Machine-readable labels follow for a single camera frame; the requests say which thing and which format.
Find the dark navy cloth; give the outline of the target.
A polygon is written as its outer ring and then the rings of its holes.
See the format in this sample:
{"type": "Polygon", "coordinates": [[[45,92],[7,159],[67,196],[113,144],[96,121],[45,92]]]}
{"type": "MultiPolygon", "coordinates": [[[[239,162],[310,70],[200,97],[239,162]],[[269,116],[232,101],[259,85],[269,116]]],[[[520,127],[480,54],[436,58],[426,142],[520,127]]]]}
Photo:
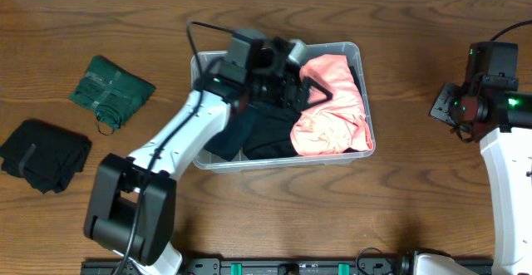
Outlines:
{"type": "Polygon", "coordinates": [[[262,117],[259,108],[248,107],[229,119],[228,124],[215,135],[204,149],[225,161],[231,161],[252,134],[255,123],[262,117]]]}

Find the black garment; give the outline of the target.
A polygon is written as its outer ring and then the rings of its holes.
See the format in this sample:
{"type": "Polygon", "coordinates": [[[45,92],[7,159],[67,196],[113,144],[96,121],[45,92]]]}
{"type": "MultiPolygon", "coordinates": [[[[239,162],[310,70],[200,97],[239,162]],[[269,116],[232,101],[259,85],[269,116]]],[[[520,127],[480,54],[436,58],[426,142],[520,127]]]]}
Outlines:
{"type": "MultiPolygon", "coordinates": [[[[354,68],[351,66],[349,68],[353,74],[355,84],[358,85],[359,81],[354,68]]],[[[251,160],[297,156],[298,153],[293,148],[290,133],[294,124],[299,120],[301,113],[283,109],[271,110],[255,125],[252,134],[244,142],[244,154],[251,160]]]]}

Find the pink shirt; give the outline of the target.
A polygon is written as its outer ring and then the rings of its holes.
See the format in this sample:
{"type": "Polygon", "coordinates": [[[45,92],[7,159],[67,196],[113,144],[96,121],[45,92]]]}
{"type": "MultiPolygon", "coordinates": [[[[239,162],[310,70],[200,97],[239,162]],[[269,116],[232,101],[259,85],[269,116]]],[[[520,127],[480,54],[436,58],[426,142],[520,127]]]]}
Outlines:
{"type": "Polygon", "coordinates": [[[326,54],[308,61],[299,72],[333,94],[332,100],[304,110],[290,138],[298,155],[335,155],[374,149],[362,94],[344,55],[326,54]]]}

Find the dark green shirt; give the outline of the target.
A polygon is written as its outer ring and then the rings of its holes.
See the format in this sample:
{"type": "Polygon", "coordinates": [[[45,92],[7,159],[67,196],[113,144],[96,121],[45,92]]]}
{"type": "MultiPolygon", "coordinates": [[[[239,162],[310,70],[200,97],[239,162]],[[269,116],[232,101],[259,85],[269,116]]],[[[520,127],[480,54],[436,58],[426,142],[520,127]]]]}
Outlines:
{"type": "Polygon", "coordinates": [[[104,56],[94,56],[68,99],[90,110],[103,135],[119,130],[152,96],[156,87],[117,66],[104,56]]]}

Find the black cloth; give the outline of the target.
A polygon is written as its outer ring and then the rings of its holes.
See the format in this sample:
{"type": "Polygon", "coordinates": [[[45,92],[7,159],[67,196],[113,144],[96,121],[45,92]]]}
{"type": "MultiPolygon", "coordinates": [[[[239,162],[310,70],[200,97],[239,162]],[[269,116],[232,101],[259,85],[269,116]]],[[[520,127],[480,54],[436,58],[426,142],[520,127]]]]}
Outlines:
{"type": "Polygon", "coordinates": [[[1,145],[1,170],[46,194],[64,191],[91,150],[84,135],[41,120],[23,121],[1,145]]]}

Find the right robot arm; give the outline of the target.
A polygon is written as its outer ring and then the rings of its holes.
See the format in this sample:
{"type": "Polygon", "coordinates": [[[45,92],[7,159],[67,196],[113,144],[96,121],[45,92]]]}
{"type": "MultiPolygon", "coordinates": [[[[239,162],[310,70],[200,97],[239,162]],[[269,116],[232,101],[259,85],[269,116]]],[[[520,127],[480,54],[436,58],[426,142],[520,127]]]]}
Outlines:
{"type": "Polygon", "coordinates": [[[519,48],[470,45],[465,80],[446,83],[431,108],[465,143],[477,142],[490,181],[494,274],[531,272],[531,95],[518,91],[519,48]]]}

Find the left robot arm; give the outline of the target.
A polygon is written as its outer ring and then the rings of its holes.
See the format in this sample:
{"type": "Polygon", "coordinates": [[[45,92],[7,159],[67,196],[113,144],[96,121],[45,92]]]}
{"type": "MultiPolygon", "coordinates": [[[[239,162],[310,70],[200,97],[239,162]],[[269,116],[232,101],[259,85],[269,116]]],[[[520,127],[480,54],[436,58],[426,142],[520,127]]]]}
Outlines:
{"type": "Polygon", "coordinates": [[[232,114],[263,103],[302,111],[314,106],[311,88],[332,93],[312,78],[300,78],[309,47],[298,39],[268,39],[262,32],[231,31],[228,51],[206,66],[182,109],[147,143],[126,157],[108,154],[99,164],[84,234],[122,256],[112,273],[131,263],[143,274],[176,274],[181,254],[171,245],[176,186],[193,158],[232,114]]]}

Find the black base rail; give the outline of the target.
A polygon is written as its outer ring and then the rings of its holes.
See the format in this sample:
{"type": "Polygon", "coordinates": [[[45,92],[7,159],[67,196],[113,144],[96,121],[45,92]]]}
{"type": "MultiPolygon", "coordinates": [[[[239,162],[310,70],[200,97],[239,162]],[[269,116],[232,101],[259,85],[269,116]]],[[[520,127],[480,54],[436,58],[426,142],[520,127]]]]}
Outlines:
{"type": "MultiPolygon", "coordinates": [[[[386,255],[375,249],[364,249],[353,260],[227,260],[218,258],[186,259],[178,275],[347,275],[347,274],[414,274],[414,257],[386,255]]],[[[457,259],[456,262],[473,274],[492,274],[493,261],[473,258],[457,259]]],[[[113,274],[119,262],[89,260],[81,263],[81,275],[113,274]]]]}

